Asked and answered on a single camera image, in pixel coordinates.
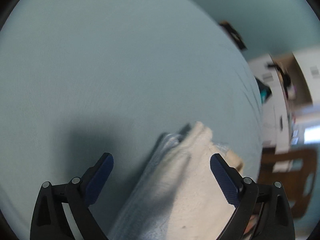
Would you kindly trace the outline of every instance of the folded cloth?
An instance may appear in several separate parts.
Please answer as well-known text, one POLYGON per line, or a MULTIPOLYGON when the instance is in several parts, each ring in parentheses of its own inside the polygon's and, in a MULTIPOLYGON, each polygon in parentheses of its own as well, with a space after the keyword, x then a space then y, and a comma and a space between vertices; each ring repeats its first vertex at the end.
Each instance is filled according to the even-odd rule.
MULTIPOLYGON (((187 137, 166 152, 157 165, 148 164, 121 210, 108 237, 112 240, 215 239, 234 207, 226 201, 210 169, 220 150, 212 131, 197 122, 187 137)), ((231 150, 222 155, 232 167, 243 161, 231 150)))
POLYGON ((166 221, 169 219, 172 201, 170 193, 156 196, 150 185, 155 180, 154 171, 166 153, 176 147, 182 139, 180 134, 167 134, 162 137, 139 182, 122 207, 108 238, 110 240, 143 239, 147 232, 153 239, 165 239, 166 221))

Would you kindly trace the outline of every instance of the window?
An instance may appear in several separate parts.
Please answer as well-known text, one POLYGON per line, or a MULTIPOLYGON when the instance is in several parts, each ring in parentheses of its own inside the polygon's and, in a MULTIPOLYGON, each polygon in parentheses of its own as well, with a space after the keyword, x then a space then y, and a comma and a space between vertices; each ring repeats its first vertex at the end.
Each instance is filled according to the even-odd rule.
POLYGON ((304 144, 320 142, 320 125, 306 128, 304 131, 304 144))

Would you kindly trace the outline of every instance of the mattress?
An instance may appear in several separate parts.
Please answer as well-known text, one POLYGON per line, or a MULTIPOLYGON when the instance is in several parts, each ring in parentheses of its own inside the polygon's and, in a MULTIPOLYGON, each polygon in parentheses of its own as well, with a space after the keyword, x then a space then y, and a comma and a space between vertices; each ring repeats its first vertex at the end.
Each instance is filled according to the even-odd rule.
POLYGON ((257 83, 189 0, 20 0, 0 32, 0 91, 0 209, 21 240, 41 184, 104 152, 115 166, 90 210, 107 234, 159 136, 195 121, 257 178, 257 83))

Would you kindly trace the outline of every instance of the light blue wall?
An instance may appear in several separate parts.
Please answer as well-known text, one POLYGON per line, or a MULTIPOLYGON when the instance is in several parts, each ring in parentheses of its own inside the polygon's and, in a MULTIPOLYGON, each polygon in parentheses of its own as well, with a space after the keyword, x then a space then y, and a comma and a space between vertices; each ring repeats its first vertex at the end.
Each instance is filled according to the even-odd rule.
POLYGON ((320 43, 320 22, 305 0, 193 0, 214 20, 241 34, 248 60, 320 43))

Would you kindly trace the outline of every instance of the wooden chair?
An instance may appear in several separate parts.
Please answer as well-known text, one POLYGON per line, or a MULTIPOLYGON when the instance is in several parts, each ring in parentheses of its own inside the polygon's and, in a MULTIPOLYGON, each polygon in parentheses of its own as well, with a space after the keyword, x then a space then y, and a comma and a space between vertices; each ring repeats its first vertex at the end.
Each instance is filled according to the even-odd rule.
POLYGON ((316 178, 316 168, 317 152, 315 149, 300 149, 277 155, 263 154, 258 183, 271 185, 274 181, 280 181, 284 186, 288 200, 295 202, 291 208, 293 218, 300 218, 305 214, 309 205, 316 178), (300 170, 272 172, 272 169, 270 169, 276 162, 298 159, 302 160, 300 170), (312 174, 311 188, 304 195, 307 178, 310 174, 312 174))

